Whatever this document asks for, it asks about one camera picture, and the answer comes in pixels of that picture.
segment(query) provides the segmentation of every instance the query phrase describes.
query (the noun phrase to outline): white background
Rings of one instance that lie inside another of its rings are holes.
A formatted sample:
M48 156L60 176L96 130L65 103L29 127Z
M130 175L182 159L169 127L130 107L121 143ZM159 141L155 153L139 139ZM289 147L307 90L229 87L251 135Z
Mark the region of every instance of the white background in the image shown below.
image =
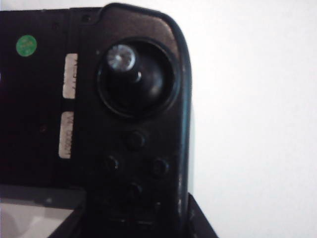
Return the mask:
M220 238L317 237L317 1L131 0L169 14L193 68L194 196ZM104 0L2 0L1 8Z

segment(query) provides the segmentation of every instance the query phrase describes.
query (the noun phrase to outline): black plastic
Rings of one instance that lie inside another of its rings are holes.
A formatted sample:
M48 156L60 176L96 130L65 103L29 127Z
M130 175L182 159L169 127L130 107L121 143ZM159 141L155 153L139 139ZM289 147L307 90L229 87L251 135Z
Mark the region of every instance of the black plastic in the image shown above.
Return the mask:
M188 211L191 69L177 24L157 11L113 3L0 12L0 33L0 100L5 102L0 105L0 183L83 187L84 237L182 237ZM22 58L15 44L25 34L38 40L38 48ZM98 90L104 53L132 40L154 45L166 56L160 63L170 65L162 98L133 113L118 110ZM67 53L79 56L75 100L62 98ZM74 111L70 160L58 156L64 111ZM132 131L145 139L137 149L127 146ZM115 171L105 166L109 156L116 159ZM168 166L159 178L153 176L158 158Z

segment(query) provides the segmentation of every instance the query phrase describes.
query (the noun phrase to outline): thumbstick cap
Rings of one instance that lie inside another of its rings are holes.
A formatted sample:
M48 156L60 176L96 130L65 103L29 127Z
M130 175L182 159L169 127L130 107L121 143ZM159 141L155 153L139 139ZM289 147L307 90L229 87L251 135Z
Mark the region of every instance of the thumbstick cap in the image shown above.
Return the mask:
M136 53L127 45L115 45L108 51L106 60L114 72L128 72L136 63Z

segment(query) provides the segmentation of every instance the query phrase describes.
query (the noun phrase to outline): black button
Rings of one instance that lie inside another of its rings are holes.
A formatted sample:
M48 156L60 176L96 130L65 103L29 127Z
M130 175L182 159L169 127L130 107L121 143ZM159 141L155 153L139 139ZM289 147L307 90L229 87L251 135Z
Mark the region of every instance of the black button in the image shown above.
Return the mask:
M119 161L113 155L108 155L105 158L105 168L109 173L115 173L119 169Z
M145 145L145 137L138 131L133 131L126 137L126 144L130 150L139 150Z
M130 202L137 202L140 200L141 198L141 194L142 194L142 187L140 185L138 185L135 182L132 182L129 184L128 187L128 199L130 200Z
M154 227L153 221L137 221L137 228L142 231L150 231Z
M152 165L152 173L155 177L162 177L167 174L169 164L163 159L155 159Z
M124 218L109 218L109 226L112 228L124 228L127 226L127 222Z

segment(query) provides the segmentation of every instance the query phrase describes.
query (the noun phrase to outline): black game controller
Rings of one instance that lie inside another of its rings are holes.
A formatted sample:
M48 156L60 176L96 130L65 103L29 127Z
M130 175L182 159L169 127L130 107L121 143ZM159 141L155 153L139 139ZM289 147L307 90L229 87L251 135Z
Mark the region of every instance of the black game controller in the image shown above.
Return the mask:
M191 69L157 11L0 12L0 183L87 191L83 237L182 237Z

